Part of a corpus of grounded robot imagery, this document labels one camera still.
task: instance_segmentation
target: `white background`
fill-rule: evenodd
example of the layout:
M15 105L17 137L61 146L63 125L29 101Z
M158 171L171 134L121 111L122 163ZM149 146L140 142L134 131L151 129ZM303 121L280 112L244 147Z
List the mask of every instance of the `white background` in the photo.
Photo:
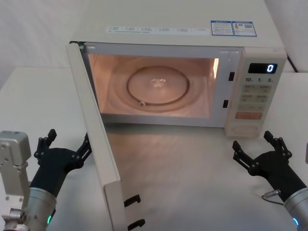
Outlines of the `white background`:
M69 67L64 47L88 2L0 0L0 88L15 66ZM291 59L308 72L308 1L266 3Z

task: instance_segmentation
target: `turntable ring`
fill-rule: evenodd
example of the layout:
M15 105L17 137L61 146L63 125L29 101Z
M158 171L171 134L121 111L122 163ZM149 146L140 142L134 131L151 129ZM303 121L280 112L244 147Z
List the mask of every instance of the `turntable ring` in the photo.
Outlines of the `turntable ring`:
M179 70L169 66L138 69L127 81L127 91L141 105L167 105L182 99L190 81Z

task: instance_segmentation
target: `microwave light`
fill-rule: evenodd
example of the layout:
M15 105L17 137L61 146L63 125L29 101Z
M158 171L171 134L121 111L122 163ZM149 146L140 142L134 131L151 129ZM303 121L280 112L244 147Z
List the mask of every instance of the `microwave light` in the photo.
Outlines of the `microwave light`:
M214 65L213 65L214 78L216 78L216 73L217 73L217 69L218 69L218 62L219 62L219 59L214 60Z

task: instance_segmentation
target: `orange button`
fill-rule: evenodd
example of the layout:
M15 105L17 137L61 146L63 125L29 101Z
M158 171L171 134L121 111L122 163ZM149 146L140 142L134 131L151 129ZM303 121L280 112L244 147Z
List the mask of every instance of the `orange button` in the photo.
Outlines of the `orange button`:
M262 118L261 112L237 112L235 115L236 119L255 119L259 120Z

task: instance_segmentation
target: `open microwave door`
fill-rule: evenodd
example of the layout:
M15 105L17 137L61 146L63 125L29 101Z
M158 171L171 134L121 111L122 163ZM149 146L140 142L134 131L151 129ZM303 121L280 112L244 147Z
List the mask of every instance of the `open microwave door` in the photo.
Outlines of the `open microwave door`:
M66 46L96 169L114 231L127 229L121 179L77 43Z

